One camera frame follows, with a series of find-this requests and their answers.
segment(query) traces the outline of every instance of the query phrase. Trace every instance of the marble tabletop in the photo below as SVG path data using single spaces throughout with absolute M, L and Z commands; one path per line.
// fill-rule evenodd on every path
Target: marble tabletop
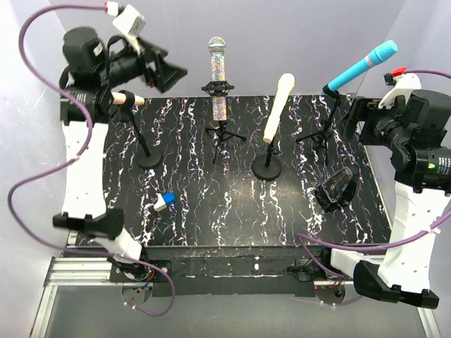
M 209 97 L 147 99 L 135 117 L 147 143 L 164 153 L 155 170 L 134 162 L 139 146 L 130 124 L 111 123 L 106 137 L 104 196 L 108 208 L 123 208 L 125 226 L 141 243 L 154 245 L 294 245 L 303 232 L 327 242 L 386 243 L 390 227 L 364 147 L 357 137 L 344 142 L 332 127 L 329 166 L 324 150 L 295 138 L 317 131 L 333 100 L 326 96 L 290 96 L 275 146 L 282 174 L 272 182 L 251 171 L 254 158 L 266 152 L 263 131 L 273 96 L 227 98 L 232 138 L 211 162 L 217 138 Z M 344 105 L 336 113 L 345 114 Z M 360 168 L 352 203 L 324 213 L 314 188 L 345 165 Z M 160 213 L 152 209 L 156 194 L 173 192 L 177 203 Z M 79 234 L 76 245 L 96 245 Z

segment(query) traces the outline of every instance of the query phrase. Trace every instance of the white wall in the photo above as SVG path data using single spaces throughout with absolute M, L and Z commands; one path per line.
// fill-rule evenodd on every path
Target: white wall
M 141 36 L 169 51 L 168 62 L 188 75 L 164 96 L 204 96 L 211 79 L 211 37 L 224 38 L 226 77 L 233 95 L 275 94 L 283 73 L 296 78 L 293 94 L 321 88 L 383 42 L 405 0 L 127 0 L 147 19 Z M 50 0 L 57 4 L 65 0 Z M 92 0 L 74 0 L 79 4 Z M 98 13 L 58 13 L 66 30 L 94 27 L 102 39 L 118 34 Z M 343 87 L 356 92 L 362 78 Z M 122 86 L 142 96 L 160 96 L 139 80 Z
M 394 39 L 399 46 L 398 53 L 389 61 L 377 67 L 378 72 L 369 73 L 358 95 L 382 97 L 388 90 L 383 74 L 402 65 L 408 68 L 432 68 L 451 73 L 451 2 L 449 0 L 407 0 L 387 39 Z M 451 95 L 451 80 L 436 75 L 419 75 L 424 89 Z M 451 148 L 451 121 L 447 124 L 448 134 L 442 145 Z M 371 147 L 371 162 L 376 171 L 381 193 L 388 212 L 395 213 L 395 171 L 387 166 L 391 153 L 383 147 Z M 451 337 L 451 220 L 441 227 L 431 260 L 431 289 L 440 297 L 439 307 L 434 311 L 442 337 Z
M 25 68 L 18 52 L 18 32 L 33 11 L 48 6 L 47 0 L 10 0 L 2 3 L 0 28 L 0 332 L 2 337 L 28 337 L 42 285 L 52 255 L 36 244 L 17 225 L 6 207 L 6 194 L 14 182 L 55 166 L 65 158 L 58 96 L 38 82 Z M 65 63 L 60 55 L 64 30 L 54 14 L 32 25 L 26 36 L 27 51 L 42 72 L 58 80 Z M 17 191 L 19 213 L 37 233 L 64 245 L 66 232 L 51 225 L 61 211 L 65 174 L 53 175 Z

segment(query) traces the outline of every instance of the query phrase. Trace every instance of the gray floor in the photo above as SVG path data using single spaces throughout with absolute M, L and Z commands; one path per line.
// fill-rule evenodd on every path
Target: gray floor
M 46 338 L 425 337 L 415 308 L 362 299 L 339 308 L 291 296 L 179 296 L 149 318 L 125 307 L 120 287 L 59 287 Z M 168 299 L 145 307 L 162 309 Z

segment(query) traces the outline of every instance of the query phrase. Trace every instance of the round black base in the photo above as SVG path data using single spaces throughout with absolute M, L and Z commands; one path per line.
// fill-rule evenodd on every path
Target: round black base
M 272 181 L 280 176 L 282 164 L 276 157 L 271 157 L 269 167 L 265 166 L 266 154 L 257 156 L 252 162 L 251 169 L 257 178 L 263 181 Z
M 155 168 L 163 159 L 163 153 L 161 153 L 160 149 L 149 147 L 149 152 L 150 156 L 147 157 L 142 147 L 138 146 L 138 152 L 135 155 L 135 160 L 136 164 L 138 164 L 138 167 L 141 169 L 147 170 Z

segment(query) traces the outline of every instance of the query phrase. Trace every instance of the silver microphone grille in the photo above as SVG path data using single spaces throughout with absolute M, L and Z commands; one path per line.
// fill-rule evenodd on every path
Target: silver microphone grille
M 222 37 L 212 37 L 209 41 L 210 54 L 224 54 L 226 42 Z

